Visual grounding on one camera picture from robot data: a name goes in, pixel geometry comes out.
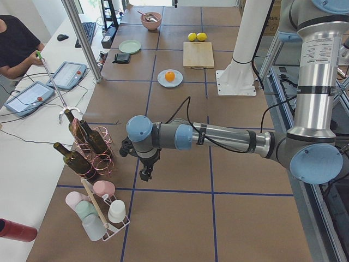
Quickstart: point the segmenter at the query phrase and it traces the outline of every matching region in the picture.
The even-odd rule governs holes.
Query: keyboard
[[[85,30],[87,40],[88,40],[89,44],[91,45],[92,40],[93,40],[93,36],[94,36],[94,29],[96,28],[96,23],[95,22],[83,22],[81,24],[82,24],[83,29]],[[78,39],[76,40],[75,47],[76,48],[81,47]]]

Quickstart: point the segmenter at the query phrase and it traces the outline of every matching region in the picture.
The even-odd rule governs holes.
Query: bowl
[[[144,15],[141,15],[142,24],[148,30],[156,30],[161,25],[161,21],[162,21],[163,17],[161,16],[161,14],[156,13],[156,12],[147,12],[146,14],[152,14],[158,20],[157,20],[157,22],[147,21],[146,17]]]

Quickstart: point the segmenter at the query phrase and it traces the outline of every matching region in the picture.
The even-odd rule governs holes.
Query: table
[[[89,18],[81,15],[81,20],[83,22],[89,21]],[[67,34],[69,39],[58,42],[57,36],[61,33]],[[96,57],[98,57],[99,51],[108,51],[101,46],[102,37],[101,28],[98,28],[92,43],[92,50]],[[82,49],[74,48],[75,41],[74,30],[69,19],[66,19],[42,51],[42,55],[52,72],[58,69],[64,61],[87,64]],[[32,66],[28,74],[42,72],[45,72],[44,67]],[[43,83],[49,79],[47,75],[33,75],[31,78]],[[16,89],[24,90],[31,83],[29,78],[25,78]],[[84,88],[75,87],[63,96],[68,105],[78,104],[77,107],[84,112],[95,86],[91,72],[81,81],[80,85]],[[50,104],[62,105],[59,98]],[[59,141],[71,145],[73,137],[68,131],[68,120],[63,117],[63,123],[58,123],[58,114],[61,108],[55,105],[44,105],[22,120],[5,123],[2,130],[26,140]],[[8,113],[9,111],[5,107],[1,108],[0,115]],[[0,122],[16,119],[18,117],[14,115],[2,116]],[[23,142],[2,132],[0,132],[0,143],[0,158],[2,160],[1,217],[39,229],[64,167],[62,155],[56,152],[52,145]],[[1,261],[25,261],[33,243],[0,239]]]
[[[147,31],[137,10],[161,13],[159,30]],[[130,225],[107,242],[90,241],[64,202],[69,192],[83,192],[79,178],[64,168],[28,261],[311,261],[286,171],[277,163],[211,147],[162,150],[153,179],[143,182],[137,159],[117,154],[129,118],[147,115],[165,122],[189,95],[192,121],[258,130],[267,107],[263,92],[219,97],[215,85],[215,71],[231,61],[239,23],[236,8],[132,7],[125,12],[104,79],[83,118],[111,134],[117,167],[105,179],[126,203]],[[214,69],[183,68],[183,41],[190,32],[207,33]],[[118,45],[130,39],[141,42],[140,52],[130,64],[112,64]],[[169,68],[184,77],[172,89],[157,82],[157,74]],[[185,118],[185,110],[177,117]],[[273,130],[270,115],[264,126]]]

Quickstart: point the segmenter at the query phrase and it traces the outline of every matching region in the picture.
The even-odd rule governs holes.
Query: wallet
[[[117,53],[115,55],[113,64],[128,64],[130,62],[131,55],[129,53]]]

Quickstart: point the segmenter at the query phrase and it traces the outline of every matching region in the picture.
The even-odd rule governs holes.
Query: white plastic cup
[[[96,216],[98,216],[97,210],[94,207],[94,205],[84,200],[76,205],[75,212],[81,220],[83,220],[85,217],[91,214],[95,214]]]
[[[107,233],[102,220],[95,214],[85,217],[82,221],[82,226],[91,241],[100,240]]]
[[[77,191],[72,191],[65,197],[65,202],[74,211],[75,211],[76,205],[78,203],[80,203],[81,201],[83,201],[83,200],[89,201],[88,196],[86,196],[84,194],[81,194],[81,193],[79,193]]]
[[[108,211],[108,219],[112,223],[119,223],[126,216],[125,203],[121,200],[115,200],[111,203]]]

